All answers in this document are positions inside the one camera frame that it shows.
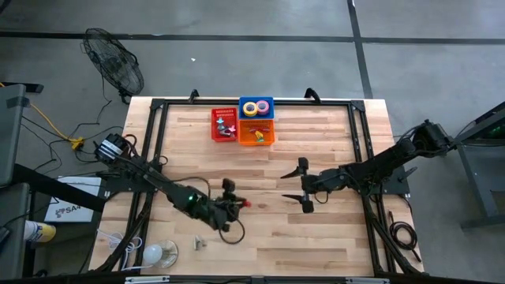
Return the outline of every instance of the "yellow tape roll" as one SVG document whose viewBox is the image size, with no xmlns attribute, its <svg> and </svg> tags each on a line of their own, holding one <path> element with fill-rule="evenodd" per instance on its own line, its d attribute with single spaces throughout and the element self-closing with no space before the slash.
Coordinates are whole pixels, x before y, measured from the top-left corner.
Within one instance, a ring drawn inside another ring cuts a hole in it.
<svg viewBox="0 0 505 284">
<path fill-rule="evenodd" d="M 244 111 L 245 115 L 253 117 L 258 113 L 258 106 L 253 102 L 244 103 L 242 111 Z"/>
</svg>

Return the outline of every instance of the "gray floor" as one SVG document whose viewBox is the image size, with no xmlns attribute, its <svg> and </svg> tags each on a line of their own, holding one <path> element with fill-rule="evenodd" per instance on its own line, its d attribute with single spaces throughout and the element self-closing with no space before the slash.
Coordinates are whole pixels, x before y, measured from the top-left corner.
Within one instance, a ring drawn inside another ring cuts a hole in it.
<svg viewBox="0 0 505 284">
<path fill-rule="evenodd" d="M 361 34 L 390 37 L 503 38 L 500 0 L 355 0 Z M 14 1 L 0 16 L 1 30 L 207 35 L 351 36 L 345 0 L 36 0 Z M 307 87 L 322 97 L 363 98 L 352 43 L 253 43 L 123 41 L 137 55 L 145 78 L 142 95 L 300 96 Z M 365 44 L 374 98 L 386 99 L 395 134 L 426 118 L 456 134 L 470 119 L 503 101 L 505 46 Z M 98 72 L 80 51 L 79 40 L 0 39 L 0 78 L 45 85 L 30 95 L 59 128 L 69 133 L 93 121 L 104 100 Z M 100 126 L 87 136 L 122 125 L 127 106 L 107 84 L 114 102 Z M 25 115 L 40 123 L 33 111 Z M 54 137 L 31 127 L 46 140 Z M 50 176 L 99 170 L 82 165 L 67 145 L 55 150 L 63 166 Z M 47 146 L 23 131 L 17 160 L 38 166 Z M 459 223 L 479 216 L 457 153 L 419 158 L 409 166 L 414 221 L 425 269 L 433 275 L 505 282 L 505 226 L 463 232 Z M 46 249 L 40 265 L 51 274 L 75 273 L 91 239 L 80 253 Z"/>
</svg>

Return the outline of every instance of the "wooden tabletop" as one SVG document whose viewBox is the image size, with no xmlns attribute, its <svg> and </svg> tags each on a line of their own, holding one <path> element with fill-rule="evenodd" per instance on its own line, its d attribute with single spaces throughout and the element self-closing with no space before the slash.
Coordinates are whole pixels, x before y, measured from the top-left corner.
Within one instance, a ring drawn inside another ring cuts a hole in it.
<svg viewBox="0 0 505 284">
<path fill-rule="evenodd" d="M 124 134 L 137 137 L 140 152 L 148 121 L 150 97 L 135 97 L 129 107 Z M 272 146 L 244 147 L 238 142 L 216 143 L 210 138 L 210 113 L 219 106 L 170 106 L 162 155 L 168 158 L 163 174 L 176 179 L 188 176 L 207 178 L 212 196 L 222 193 L 223 178 L 237 184 L 236 194 L 251 201 L 240 220 L 245 225 L 245 239 L 227 245 L 201 221 L 192 220 L 172 208 L 163 194 L 155 197 L 145 242 L 150 245 L 169 239 L 179 249 L 177 263 L 167 269 L 147 268 L 143 274 L 167 275 L 300 275 L 367 276 L 372 275 L 365 217 L 361 199 L 355 191 L 333 192 L 326 204 L 314 202 L 315 212 L 303 214 L 295 200 L 282 194 L 300 194 L 299 178 L 280 180 L 297 165 L 298 157 L 309 159 L 309 173 L 354 162 L 350 126 L 344 107 L 276 106 L 275 143 Z M 365 100 L 366 114 L 376 154 L 393 145 L 386 103 L 382 99 Z M 157 113 L 149 157 L 154 151 L 160 111 Z M 360 120 L 357 129 L 364 145 Z M 203 182 L 188 182 L 206 192 Z M 320 200 L 325 195 L 318 195 Z M 131 203 L 131 193 L 120 193 L 104 210 L 99 228 L 124 233 Z M 404 200 L 385 196 L 384 206 L 395 221 L 413 225 Z M 238 237 L 235 222 L 229 239 Z M 193 250 L 193 238 L 200 235 L 208 244 Z M 377 242 L 381 264 L 386 267 L 382 241 Z M 412 252 L 406 258 L 419 270 L 422 264 Z M 110 255 L 108 240 L 99 234 L 95 241 L 90 269 L 98 267 Z"/>
</svg>

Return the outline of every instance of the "electric fan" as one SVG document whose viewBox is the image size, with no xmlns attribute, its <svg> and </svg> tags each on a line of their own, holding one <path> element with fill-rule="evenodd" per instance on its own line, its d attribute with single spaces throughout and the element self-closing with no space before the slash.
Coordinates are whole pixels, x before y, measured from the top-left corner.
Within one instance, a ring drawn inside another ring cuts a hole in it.
<svg viewBox="0 0 505 284">
<path fill-rule="evenodd" d="M 144 78 L 139 70 L 137 56 L 101 28 L 87 29 L 83 45 L 103 78 L 119 90 L 123 103 L 129 104 L 125 100 L 126 96 L 140 94 L 144 88 Z"/>
</svg>

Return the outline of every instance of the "blue basket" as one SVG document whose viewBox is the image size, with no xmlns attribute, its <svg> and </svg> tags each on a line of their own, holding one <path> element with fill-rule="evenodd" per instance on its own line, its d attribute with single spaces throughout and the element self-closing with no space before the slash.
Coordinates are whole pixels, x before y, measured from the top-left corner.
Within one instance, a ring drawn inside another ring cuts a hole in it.
<svg viewBox="0 0 505 284">
<path fill-rule="evenodd" d="M 248 117 L 244 114 L 242 107 L 248 102 L 257 103 L 260 100 L 267 101 L 269 105 L 268 114 L 257 114 L 253 117 Z M 272 97 L 240 97 L 238 100 L 238 119 L 274 119 L 274 98 Z"/>
</svg>

